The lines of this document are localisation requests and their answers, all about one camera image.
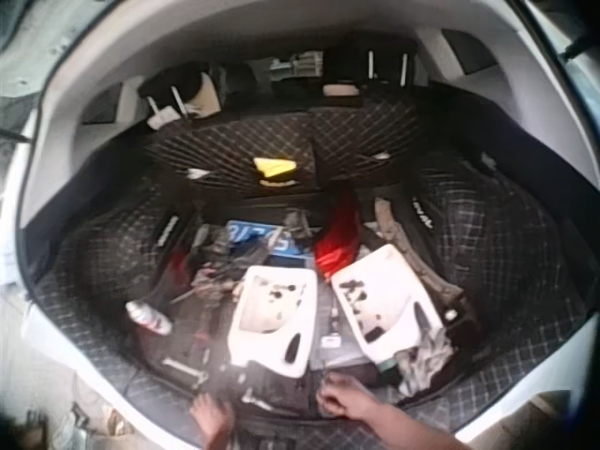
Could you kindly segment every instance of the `trunk mat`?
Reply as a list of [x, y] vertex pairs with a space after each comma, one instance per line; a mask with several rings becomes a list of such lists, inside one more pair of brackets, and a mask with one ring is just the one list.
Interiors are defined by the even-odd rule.
[[[425, 160], [424, 164], [429, 171], [423, 170], [425, 175], [419, 180], [423, 191], [435, 191], [445, 186], [446, 192], [450, 189], [456, 194], [455, 198], [472, 206], [466, 210], [467, 223], [471, 226], [457, 230], [448, 222], [437, 227], [440, 231], [433, 239], [437, 243], [438, 253], [444, 258], [444, 252], [450, 246], [449, 240], [457, 236], [465, 238], [466, 244], [475, 243], [472, 247], [466, 246], [470, 251], [481, 251], [475, 242], [481, 236], [473, 234], [477, 232], [473, 224], [478, 219], [475, 213], [481, 199], [470, 197], [464, 186], [448, 186], [449, 180], [441, 179], [443, 173], [434, 170], [438, 167], [435, 163]], [[488, 187], [491, 190], [487, 195], [494, 195], [496, 197], [493, 198], [497, 200], [517, 199], [521, 205], [519, 213], [526, 212], [523, 217], [515, 218], [516, 210], [511, 209], [513, 202], [498, 201], [496, 204], [499, 208], [505, 208], [501, 211], [515, 220], [524, 220], [523, 223], [531, 225], [526, 230], [531, 234], [525, 233], [523, 239], [534, 239], [535, 231], [545, 233], [542, 234], [542, 241], [539, 241], [539, 237], [536, 241], [542, 242], [541, 247], [533, 251], [539, 253], [539, 261], [543, 263], [536, 266], [538, 270], [531, 274], [530, 283], [524, 285], [516, 281], [521, 289], [517, 292], [517, 298], [508, 299], [511, 300], [510, 304], [503, 305], [503, 300], [507, 300], [506, 292], [504, 296], [496, 297], [493, 293], [486, 296], [485, 290], [481, 293], [486, 311], [502, 311], [502, 320], [489, 336], [492, 355], [485, 364], [473, 367], [461, 380], [447, 386], [428, 401], [403, 406], [408, 414], [441, 429], [454, 430], [472, 420], [490, 402], [557, 350], [585, 319], [585, 310], [570, 289], [551, 219], [513, 183], [500, 175], [492, 178], [493, 187]], [[35, 291], [37, 301], [48, 317], [134, 407], [174, 435], [198, 443], [196, 425], [188, 414], [189, 395], [179, 389], [176, 383], [167, 383], [158, 378], [147, 363], [140, 360], [139, 340], [133, 333], [135, 327], [125, 316], [123, 308], [127, 300], [140, 298], [148, 292], [154, 276], [153, 268], [161, 262], [160, 255], [151, 251], [152, 246], [147, 242], [156, 243], [157, 229], [161, 228], [157, 224], [173, 214], [173, 197], [165, 193], [168, 189], [161, 183], [155, 176], [146, 177], [133, 191], [124, 194], [127, 200], [124, 204], [109, 213], [90, 217], [71, 232], [63, 241], [52, 270], [40, 280]], [[367, 198], [377, 194], [386, 195], [385, 190], [365, 192]], [[272, 211], [273, 205], [277, 209], [278, 204], [299, 204], [302, 199], [263, 199], [259, 204]], [[440, 209], [447, 206], [447, 202], [446, 199], [445, 202], [429, 206]], [[224, 223], [228, 218], [257, 220], [260, 211], [255, 201], [248, 201], [242, 203], [242, 207], [233, 203], [219, 207], [208, 205], [204, 213], [215, 222]], [[276, 223], [280, 223], [281, 219], [283, 217], [272, 217]], [[368, 221], [368, 217], [363, 217], [363, 220]], [[443, 223], [444, 217], [438, 220]], [[502, 227], [497, 228], [496, 233], [484, 237], [491, 243], [502, 245], [503, 230]], [[185, 236], [179, 235], [176, 242], [181, 243], [182, 240], [185, 241]], [[464, 261], [460, 265], [456, 259], [448, 258], [446, 276], [454, 270], [455, 277], [468, 278], [466, 272], [469, 272], [469, 267], [477, 265], [476, 257], [472, 265]], [[510, 261], [491, 262], [492, 265], [486, 266], [485, 270], [493, 270], [494, 267], [499, 270], [498, 267], [502, 268], [503, 263]], [[487, 285], [493, 287], [497, 282], [498, 279], [492, 277]], [[510, 292], [510, 295], [512, 297], [517, 293]], [[285, 419], [266, 422], [250, 421], [242, 416], [240, 425], [244, 432], [256, 439], [277, 434], [280, 439], [297, 442], [296, 448], [380, 448], [368, 430], [358, 424], [337, 420], [323, 420], [319, 424]]]

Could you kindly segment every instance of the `white plastic tray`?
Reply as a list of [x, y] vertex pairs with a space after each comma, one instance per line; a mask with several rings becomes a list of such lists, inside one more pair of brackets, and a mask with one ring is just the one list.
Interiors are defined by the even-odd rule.
[[[421, 305], [431, 329], [443, 326], [421, 281], [392, 245], [340, 270], [331, 283], [358, 345], [375, 364], [419, 342], [414, 303]], [[367, 342], [365, 335], [376, 327], [383, 333]]]
[[[316, 312], [317, 276], [312, 270], [250, 267], [228, 335], [232, 364], [245, 367], [255, 361], [280, 375], [300, 378], [307, 369]], [[297, 352], [286, 361], [296, 335]]]

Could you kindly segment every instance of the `white spray can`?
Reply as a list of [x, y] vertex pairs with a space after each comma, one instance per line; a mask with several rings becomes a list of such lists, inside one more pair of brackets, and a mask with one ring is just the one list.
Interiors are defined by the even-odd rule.
[[125, 304], [129, 318], [144, 328], [154, 331], [159, 335], [166, 336], [173, 330], [171, 321], [144, 302], [132, 301]]

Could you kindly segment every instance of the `quilted trunk liner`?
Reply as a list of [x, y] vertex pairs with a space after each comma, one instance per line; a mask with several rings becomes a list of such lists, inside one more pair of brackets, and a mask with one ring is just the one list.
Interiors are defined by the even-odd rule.
[[[465, 185], [467, 178], [479, 180], [487, 186], [486, 190], [473, 192], [473, 187]], [[403, 406], [407, 413], [437, 428], [455, 430], [558, 349], [583, 323], [585, 310], [570, 289], [552, 220], [512, 182], [499, 174], [483, 175], [465, 161], [457, 162], [457, 156], [431, 154], [420, 161], [419, 175], [412, 188], [422, 194], [418, 200], [431, 210], [461, 212], [463, 217], [439, 216], [432, 235], [436, 251], [445, 261], [444, 275], [452, 281], [466, 280], [467, 284], [473, 277], [482, 279], [479, 286], [471, 287], [472, 291], [481, 296], [480, 304], [490, 316], [498, 317], [499, 312], [502, 315], [489, 336], [492, 356], [483, 366], [465, 373], [439, 395]], [[140, 341], [132, 332], [136, 328], [123, 308], [133, 298], [146, 298], [159, 306], [161, 298], [164, 301], [173, 295], [162, 291], [162, 283], [156, 280], [154, 269], [164, 261], [151, 243], [156, 243], [157, 230], [173, 214], [182, 221], [187, 214], [187, 223], [193, 229], [193, 212], [197, 208], [193, 201], [184, 202], [185, 196], [169, 192], [159, 176], [149, 174], [125, 193], [123, 201], [113, 210], [98, 212], [83, 221], [64, 239], [52, 270], [37, 284], [36, 294], [48, 317], [134, 407], [174, 435], [197, 443], [197, 428], [188, 414], [189, 396], [175, 384], [158, 378], [140, 360]], [[367, 190], [362, 194], [372, 198], [377, 192]], [[173, 209], [174, 198], [180, 200]], [[280, 209], [297, 204], [297, 200], [290, 196], [265, 202]], [[490, 207], [496, 210], [495, 216], [487, 215], [487, 220], [496, 220], [491, 227], [484, 227], [479, 217], [482, 207], [486, 207], [481, 203], [487, 201], [494, 202]], [[240, 204], [240, 209], [235, 209], [232, 204], [221, 208], [213, 203], [204, 211], [215, 221], [224, 222], [232, 215], [260, 210], [257, 206], [261, 203]], [[273, 217], [275, 223], [281, 219]], [[453, 224], [462, 224], [462, 228]], [[518, 224], [527, 226], [517, 230]], [[510, 233], [511, 227], [520, 233], [517, 240], [510, 241], [516, 243], [515, 247], [502, 253], [503, 260], [479, 267], [482, 254], [486, 251], [493, 254], [494, 248], [506, 245], [504, 234]], [[187, 238], [181, 233], [176, 242], [181, 244]], [[453, 240], [462, 240], [462, 244], [457, 247]], [[511, 253], [519, 246], [531, 250], [531, 254], [524, 255], [526, 262]], [[462, 252], [452, 253], [450, 248], [462, 248]], [[472, 258], [471, 262], [464, 260], [467, 256]], [[521, 263], [536, 263], [536, 270], [523, 272]], [[527, 274], [528, 282], [515, 279], [512, 287], [502, 285], [503, 278], [498, 272], [507, 267]], [[295, 448], [380, 447], [365, 428], [344, 421], [315, 424], [241, 417], [239, 423], [248, 436], [275, 433], [280, 438], [297, 441]]]

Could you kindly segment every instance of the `car trunk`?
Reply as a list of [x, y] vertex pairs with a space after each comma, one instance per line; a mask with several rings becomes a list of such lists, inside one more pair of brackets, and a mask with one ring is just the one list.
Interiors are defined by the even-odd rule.
[[[295, 209], [306, 212], [311, 228], [326, 230], [340, 191], [355, 198], [362, 223], [376, 222], [376, 199], [389, 201], [420, 257], [464, 290], [478, 329], [453, 335], [455, 357], [414, 396], [400, 396], [398, 380], [369, 362], [342, 370], [383, 401], [444, 429], [473, 419], [571, 336], [592, 307], [597, 249], [580, 211], [596, 201], [595, 189], [491, 101], [435, 82], [415, 85], [410, 39], [377, 39], [385, 54], [401, 41], [392, 54], [399, 61], [406, 55], [402, 82], [402, 66], [391, 79], [372, 77], [369, 51], [356, 46], [344, 49], [364, 65], [350, 72], [328, 71], [325, 53], [318, 70], [277, 80], [267, 56], [285, 48], [260, 55], [269, 61], [264, 73], [256, 61], [247, 64], [248, 49], [244, 59], [202, 62], [221, 112], [158, 131], [143, 121], [114, 137], [24, 231], [42, 310], [134, 407], [185, 440], [197, 439], [188, 405], [200, 390], [234, 403], [248, 439], [275, 434], [326, 443], [353, 433], [357, 445], [374, 443], [367, 430], [323, 416], [315, 403], [326, 369], [315, 347], [327, 334], [327, 307], [325, 319], [317, 314], [317, 344], [301, 378], [260, 364], [229, 365], [231, 298], [209, 308], [210, 344], [199, 342], [203, 297], [172, 300], [189, 291], [199, 258], [190, 249], [203, 224], [281, 226]], [[330, 37], [314, 40], [294, 43], [289, 53], [332, 48]], [[334, 68], [348, 61], [339, 55]], [[249, 88], [247, 68], [258, 80]], [[322, 94], [324, 84], [349, 76], [357, 96]], [[294, 183], [262, 184], [256, 157], [295, 161]], [[555, 185], [559, 179], [569, 192]], [[265, 264], [308, 266], [276, 257]], [[172, 332], [163, 337], [134, 323], [125, 309], [132, 300], [166, 314]], [[204, 370], [208, 380], [195, 385], [165, 358]], [[249, 388], [274, 409], [241, 401]]]

